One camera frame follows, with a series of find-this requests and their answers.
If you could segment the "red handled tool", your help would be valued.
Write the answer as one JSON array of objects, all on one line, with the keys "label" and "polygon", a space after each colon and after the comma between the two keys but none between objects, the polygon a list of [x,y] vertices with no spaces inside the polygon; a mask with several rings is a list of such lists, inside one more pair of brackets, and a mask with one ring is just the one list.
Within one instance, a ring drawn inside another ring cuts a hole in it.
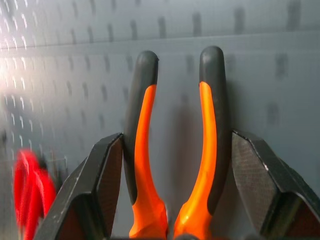
[{"label": "red handled tool", "polygon": [[13,201],[19,240],[34,240],[39,219],[46,218],[56,196],[46,162],[32,150],[20,149],[13,171]]}]

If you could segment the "grey metal pegboard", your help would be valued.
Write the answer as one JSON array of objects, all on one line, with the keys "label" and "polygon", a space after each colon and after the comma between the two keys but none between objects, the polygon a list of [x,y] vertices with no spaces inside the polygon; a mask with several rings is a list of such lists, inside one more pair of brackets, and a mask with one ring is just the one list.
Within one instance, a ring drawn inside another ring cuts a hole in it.
[{"label": "grey metal pegboard", "polygon": [[320,0],[0,0],[0,240],[18,240],[20,148],[65,179],[121,132],[135,62],[159,58],[149,130],[169,228],[201,162],[199,61],[223,50],[232,127],[264,139],[320,197]]}]

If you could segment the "orange and grey pliers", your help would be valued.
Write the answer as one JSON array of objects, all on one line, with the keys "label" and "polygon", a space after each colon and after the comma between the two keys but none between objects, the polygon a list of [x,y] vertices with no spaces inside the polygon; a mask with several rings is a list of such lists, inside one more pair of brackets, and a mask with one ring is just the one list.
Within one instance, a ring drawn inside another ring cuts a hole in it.
[{"label": "orange and grey pliers", "polygon": [[[149,159],[158,70],[159,58],[153,51],[138,55],[124,120],[125,178],[133,210],[129,236],[134,239],[167,240],[169,233],[167,209],[156,191]],[[174,240],[212,240],[210,223],[231,162],[231,114],[225,58],[220,47],[208,46],[201,52],[198,86],[203,123],[201,162],[190,197],[175,220]]]}]

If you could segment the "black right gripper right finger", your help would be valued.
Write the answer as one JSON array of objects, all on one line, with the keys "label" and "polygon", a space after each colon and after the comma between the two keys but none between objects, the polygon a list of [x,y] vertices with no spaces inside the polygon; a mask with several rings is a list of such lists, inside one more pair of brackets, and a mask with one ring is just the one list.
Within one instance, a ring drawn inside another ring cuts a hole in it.
[{"label": "black right gripper right finger", "polygon": [[320,197],[262,138],[233,130],[231,165],[261,240],[320,240]]}]

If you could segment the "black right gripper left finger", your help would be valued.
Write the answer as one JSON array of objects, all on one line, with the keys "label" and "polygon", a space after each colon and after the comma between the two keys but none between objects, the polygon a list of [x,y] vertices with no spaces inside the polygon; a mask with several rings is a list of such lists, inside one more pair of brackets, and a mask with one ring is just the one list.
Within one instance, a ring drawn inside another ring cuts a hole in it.
[{"label": "black right gripper left finger", "polygon": [[108,240],[120,192],[123,135],[99,140],[60,188],[34,240]]}]

